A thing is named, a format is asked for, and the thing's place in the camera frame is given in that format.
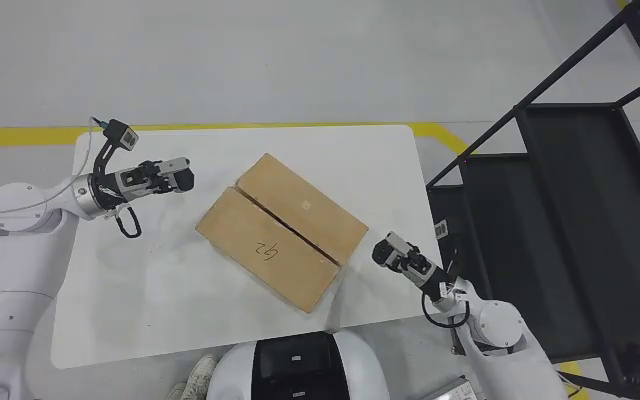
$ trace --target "black cable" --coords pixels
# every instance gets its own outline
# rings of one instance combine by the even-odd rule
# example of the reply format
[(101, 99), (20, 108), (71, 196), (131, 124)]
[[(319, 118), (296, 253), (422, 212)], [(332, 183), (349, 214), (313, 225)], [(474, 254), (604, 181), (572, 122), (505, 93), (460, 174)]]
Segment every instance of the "black cable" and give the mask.
[(438, 321), (435, 321), (433, 318), (431, 318), (431, 316), (429, 315), (429, 313), (427, 313), (427, 307), (425, 306), (425, 299), (426, 299), (427, 295), (425, 293), (422, 293), (422, 312), (424, 313), (424, 316), (427, 317), (427, 321), (431, 322), (432, 324), (434, 324), (435, 326), (439, 327), (439, 328), (445, 328), (445, 329), (454, 329), (454, 328), (459, 328), (462, 325), (466, 324), (467, 321), (469, 320), (469, 315), (471, 314), (471, 309), (469, 308), (469, 302), (465, 302), (465, 309), (464, 309), (464, 318), (462, 318), (461, 321), (447, 325), (447, 324), (441, 324)]
[(140, 221), (138, 221), (138, 216), (136, 215), (135, 211), (133, 211), (133, 208), (131, 207), (127, 207), (127, 208), (129, 209), (129, 214), (131, 214), (131, 218), (133, 218), (133, 223), (136, 226), (136, 233), (132, 235), (129, 232), (127, 232), (127, 230), (124, 228), (124, 224), (122, 223), (122, 220), (117, 215), (116, 215), (116, 222), (118, 223), (118, 227), (120, 227), (120, 232), (122, 232), (123, 235), (125, 235), (129, 239), (135, 239), (137, 237), (140, 237), (140, 235), (142, 235), (142, 228), (140, 228)]

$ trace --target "handwritten number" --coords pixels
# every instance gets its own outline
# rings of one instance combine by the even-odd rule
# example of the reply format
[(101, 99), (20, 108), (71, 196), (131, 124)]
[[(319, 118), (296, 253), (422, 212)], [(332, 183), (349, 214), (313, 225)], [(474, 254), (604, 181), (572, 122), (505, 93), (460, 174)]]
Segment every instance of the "handwritten number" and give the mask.
[(269, 254), (270, 254), (270, 253), (272, 253), (272, 254), (273, 254), (272, 256), (269, 256), (269, 257), (265, 258), (265, 259), (264, 259), (265, 261), (269, 261), (269, 260), (271, 260), (273, 257), (275, 257), (275, 256), (276, 256), (276, 254), (278, 254), (278, 250), (276, 250), (276, 248), (275, 248), (277, 244), (278, 244), (278, 243), (274, 244), (273, 246), (271, 246), (271, 248), (270, 248), (269, 250), (267, 250), (267, 251), (265, 251), (265, 252), (264, 252), (264, 255), (265, 255), (265, 256), (269, 256)]
[(264, 243), (257, 243), (259, 246), (256, 249), (256, 253), (258, 254), (263, 254), (264, 256), (266, 256), (266, 258), (264, 259), (264, 261), (269, 261), (271, 260), (273, 257), (275, 257), (278, 254), (278, 250), (276, 249), (276, 246), (278, 245), (278, 243), (275, 243), (273, 246), (271, 246), (267, 251), (261, 253), (260, 249), (267, 247), (266, 244)]

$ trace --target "black metal staircase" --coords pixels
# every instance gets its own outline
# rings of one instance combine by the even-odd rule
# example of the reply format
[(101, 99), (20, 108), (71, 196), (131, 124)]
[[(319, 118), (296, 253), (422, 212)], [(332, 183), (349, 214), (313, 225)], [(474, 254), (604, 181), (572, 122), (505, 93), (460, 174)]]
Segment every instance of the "black metal staircase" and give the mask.
[[(595, 390), (640, 399), (640, 144), (616, 102), (532, 104), (629, 20), (634, 0), (429, 184), (445, 266), (513, 303), (553, 361), (599, 356)], [(472, 155), (514, 119), (527, 153)], [(462, 185), (436, 186), (458, 167)]]

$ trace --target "yellow floor line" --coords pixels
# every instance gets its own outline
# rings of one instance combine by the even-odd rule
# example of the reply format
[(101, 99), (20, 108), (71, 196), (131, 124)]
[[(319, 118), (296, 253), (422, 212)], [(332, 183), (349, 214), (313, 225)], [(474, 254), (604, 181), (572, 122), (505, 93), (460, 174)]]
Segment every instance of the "yellow floor line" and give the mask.
[[(580, 366), (576, 361), (569, 361), (560, 364), (560, 371), (568, 374), (582, 375)], [(567, 386), (567, 393), (573, 393), (575, 389)], [(589, 400), (589, 392), (586, 389), (582, 389), (578, 394), (573, 396), (571, 400)]]
[[(408, 125), (417, 137), (432, 137), (456, 154), (467, 148), (467, 144), (451, 133), (443, 125), (435, 122), (354, 122), (354, 123), (286, 123), (286, 124), (201, 124), (201, 125), (139, 125), (136, 131), (149, 130), (191, 130), (191, 129), (233, 129), (233, 128), (276, 128), (300, 126), (352, 126), (352, 125)], [(0, 147), (47, 146), (74, 144), (78, 136), (87, 131), (86, 126), (19, 127), (0, 128)]]

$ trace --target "metal frame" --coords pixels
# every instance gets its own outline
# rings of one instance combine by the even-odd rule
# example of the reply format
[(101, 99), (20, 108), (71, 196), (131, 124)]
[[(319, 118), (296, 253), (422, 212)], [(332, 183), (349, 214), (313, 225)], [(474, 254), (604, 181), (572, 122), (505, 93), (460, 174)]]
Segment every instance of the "metal frame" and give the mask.
[[(429, 183), (426, 185), (427, 191), (430, 190), (436, 183), (438, 183), (444, 176), (446, 176), (449, 172), (451, 172), (456, 166), (460, 169), (465, 168), (465, 160), (483, 143), (485, 143), (489, 138), (491, 138), (496, 132), (498, 132), (502, 127), (504, 127), (508, 122), (512, 119), (516, 119), (518, 122), (518, 126), (520, 128), (522, 138), (527, 145), (527, 149), (529, 153), (535, 153), (535, 148), (530, 146), (531, 130), (527, 127), (527, 118), (525, 117), (525, 108), (529, 107), (531, 103), (537, 99), (542, 93), (544, 93), (547, 89), (549, 89), (554, 83), (556, 83), (560, 78), (562, 78), (567, 72), (569, 72), (573, 67), (575, 67), (580, 61), (582, 61), (587, 55), (589, 55), (593, 50), (595, 50), (599, 45), (601, 45), (607, 38), (609, 38), (614, 32), (616, 32), (620, 27), (627, 24), (630, 28), (631, 26), (638, 23), (638, 19), (640, 15), (640, 0), (633, 0), (626, 7), (624, 7), (617, 15), (615, 15), (609, 22), (607, 22), (595, 35), (593, 35), (589, 40), (587, 40), (575, 53), (573, 53), (569, 58), (567, 58), (558, 68), (556, 68), (547, 78), (545, 78), (538, 86), (536, 86), (529, 94), (527, 94), (520, 102), (518, 102), (511, 110), (509, 110), (502, 118), (500, 118), (497, 122), (495, 122), (486, 132), (484, 132), (476, 141), (474, 141), (465, 151), (463, 151), (460, 155), (458, 155), (454, 160), (452, 160), (442, 171), (440, 171)], [(611, 106), (612, 108), (621, 108), (631, 101), (640, 97), (640, 87), (631, 91), (627, 95), (623, 96), (621, 99), (611, 103), (599, 103), (598, 106)], [(583, 107), (582, 104), (563, 104), (563, 107)], [(535, 154), (531, 154), (531, 160), (535, 161)], [(538, 182), (539, 188), (544, 188), (544, 184), (542, 184), (542, 177), (534, 174), (534, 179)], [(554, 207), (551, 206), (550, 194), (545, 190), (541, 192), (543, 202), (545, 204), (544, 207), (550, 214), (551, 219), (555, 219), (558, 221), (557, 216), (553, 214), (556, 213)], [(577, 269), (577, 266), (574, 265), (573, 262), (574, 257), (571, 254), (570, 247), (567, 243), (567, 238), (564, 235), (563, 229), (559, 224), (554, 225), (554, 234), (556, 239), (561, 243), (562, 256), (565, 259), (568, 267), (570, 269)], [(622, 373), (621, 365), (618, 360), (618, 357), (615, 353), (615, 350), (608, 340), (610, 336), (610, 332), (608, 332), (608, 328), (603, 326), (602, 323), (599, 323), (599, 318), (593, 312), (593, 307), (591, 304), (593, 299), (590, 299), (587, 293), (585, 293), (582, 288), (576, 285), (576, 291), (578, 296), (580, 297), (585, 307), (585, 315), (593, 328), (593, 331), (596, 333), (596, 336), (599, 337), (600, 341), (600, 351), (599, 356), (602, 358), (602, 362), (607, 373), (607, 377), (609, 382), (587, 378), (583, 376), (562, 373), (569, 381), (572, 383), (597, 390), (604, 393), (613, 394), (615, 396), (623, 396), (632, 399), (640, 399), (640, 386), (631, 385), (627, 383), (624, 374)]]

